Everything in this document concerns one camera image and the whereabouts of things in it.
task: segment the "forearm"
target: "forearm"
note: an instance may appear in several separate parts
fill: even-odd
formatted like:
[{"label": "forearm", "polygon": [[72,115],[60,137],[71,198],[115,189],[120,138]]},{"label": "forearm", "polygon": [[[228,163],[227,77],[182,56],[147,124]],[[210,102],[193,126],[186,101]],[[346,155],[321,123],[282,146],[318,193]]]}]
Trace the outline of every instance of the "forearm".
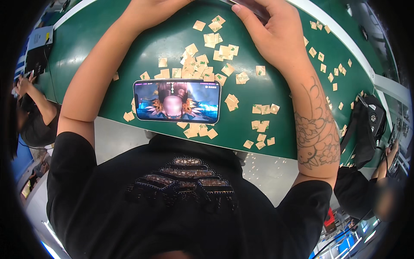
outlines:
[{"label": "forearm", "polygon": [[32,98],[39,109],[45,125],[49,125],[56,116],[56,107],[32,84],[28,84],[26,93]]},{"label": "forearm", "polygon": [[334,178],[339,167],[339,136],[319,78],[309,59],[283,76],[291,89],[301,174]]},{"label": "forearm", "polygon": [[60,115],[92,122],[129,47],[139,34],[118,19],[102,36],[75,73],[63,100]]},{"label": "forearm", "polygon": [[382,179],[387,176],[387,171],[391,166],[392,161],[395,158],[395,155],[397,154],[397,150],[392,150],[385,159],[383,159],[380,163],[380,165],[375,169],[371,179],[377,178],[377,181],[379,179]]}]

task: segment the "black bag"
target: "black bag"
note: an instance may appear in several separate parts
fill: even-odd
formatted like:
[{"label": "black bag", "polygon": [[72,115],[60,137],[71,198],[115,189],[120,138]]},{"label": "black bag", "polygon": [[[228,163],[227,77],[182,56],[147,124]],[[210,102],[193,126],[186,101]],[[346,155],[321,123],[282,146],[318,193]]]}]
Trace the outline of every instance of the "black bag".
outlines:
[{"label": "black bag", "polygon": [[374,96],[359,96],[355,102],[347,132],[341,142],[341,153],[356,130],[355,167],[362,168],[372,160],[377,148],[376,142],[385,132],[387,117],[381,102]]}]

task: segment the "black t-shirt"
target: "black t-shirt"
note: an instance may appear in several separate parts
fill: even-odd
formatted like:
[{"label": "black t-shirt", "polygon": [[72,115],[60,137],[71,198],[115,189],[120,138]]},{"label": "black t-shirt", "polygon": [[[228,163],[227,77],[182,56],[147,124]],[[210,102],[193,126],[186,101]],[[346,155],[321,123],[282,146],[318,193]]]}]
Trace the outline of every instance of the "black t-shirt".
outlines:
[{"label": "black t-shirt", "polygon": [[376,182],[376,178],[368,181],[356,167],[339,168],[334,193],[343,211],[357,219],[372,218],[371,199]]},{"label": "black t-shirt", "polygon": [[157,135],[97,166],[83,137],[56,138],[47,215],[72,258],[303,258],[317,244],[331,186],[294,186],[275,208],[231,150]]},{"label": "black t-shirt", "polygon": [[23,125],[20,135],[23,141],[31,147],[43,147],[55,142],[56,133],[58,131],[58,120],[60,114],[60,105],[56,104],[56,116],[45,125],[42,114],[39,109],[34,106],[29,113],[29,117]]}]

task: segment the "phone screen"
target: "phone screen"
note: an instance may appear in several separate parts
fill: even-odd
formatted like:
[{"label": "phone screen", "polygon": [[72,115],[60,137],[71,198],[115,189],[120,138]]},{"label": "phone screen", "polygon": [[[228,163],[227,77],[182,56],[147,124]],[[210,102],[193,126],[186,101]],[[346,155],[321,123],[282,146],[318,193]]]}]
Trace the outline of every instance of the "phone screen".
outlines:
[{"label": "phone screen", "polygon": [[134,83],[137,117],[151,121],[213,124],[219,120],[221,85],[202,79],[141,80]]}]

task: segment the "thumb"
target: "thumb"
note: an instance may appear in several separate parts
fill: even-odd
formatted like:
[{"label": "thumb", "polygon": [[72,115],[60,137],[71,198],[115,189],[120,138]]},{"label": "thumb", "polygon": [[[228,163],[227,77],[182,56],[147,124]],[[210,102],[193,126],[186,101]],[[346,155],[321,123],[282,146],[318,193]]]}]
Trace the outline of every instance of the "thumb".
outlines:
[{"label": "thumb", "polygon": [[233,5],[231,10],[244,23],[244,26],[246,26],[247,31],[253,39],[259,39],[268,32],[256,15],[246,6]]}]

